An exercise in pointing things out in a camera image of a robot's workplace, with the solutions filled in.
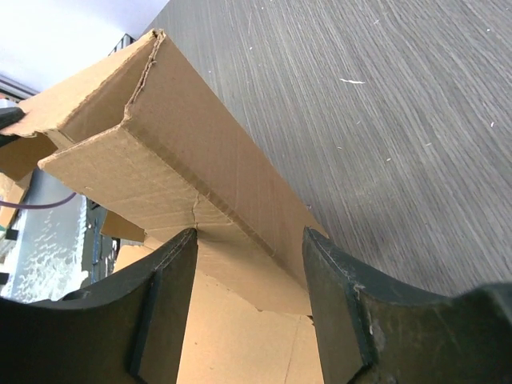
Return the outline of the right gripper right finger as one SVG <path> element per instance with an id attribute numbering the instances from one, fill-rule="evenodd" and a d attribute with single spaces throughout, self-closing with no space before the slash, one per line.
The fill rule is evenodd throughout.
<path id="1" fill-rule="evenodd" d="M 302 256 L 326 383 L 462 383 L 452 300 L 360 262 L 312 228 Z"/>

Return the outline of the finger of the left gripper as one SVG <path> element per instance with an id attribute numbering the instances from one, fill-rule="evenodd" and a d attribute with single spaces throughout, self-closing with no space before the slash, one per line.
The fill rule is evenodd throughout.
<path id="1" fill-rule="evenodd" d="M 23 120 L 25 112 L 18 106 L 11 106 L 1 108 L 0 123 L 1 123 L 1 136 L 18 136 L 15 132 L 10 130 L 11 126 Z"/>

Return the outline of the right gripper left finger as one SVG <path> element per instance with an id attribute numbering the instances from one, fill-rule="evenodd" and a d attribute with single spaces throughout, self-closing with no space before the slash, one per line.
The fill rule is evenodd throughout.
<path id="1" fill-rule="evenodd" d="M 198 256 L 187 229 L 57 301 L 23 307 L 25 383 L 174 383 Z"/>

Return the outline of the brown cardboard box sheet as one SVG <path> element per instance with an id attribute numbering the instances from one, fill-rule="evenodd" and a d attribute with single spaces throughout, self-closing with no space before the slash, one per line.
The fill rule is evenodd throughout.
<path id="1" fill-rule="evenodd" d="M 38 167 L 156 242 L 196 235 L 197 259 L 162 266 L 144 381 L 176 377 L 170 316 L 185 319 L 189 303 L 162 305 L 193 266 L 259 310 L 310 314 L 302 232 L 316 220 L 164 31 L 20 108 L 1 130 L 10 177 Z"/>

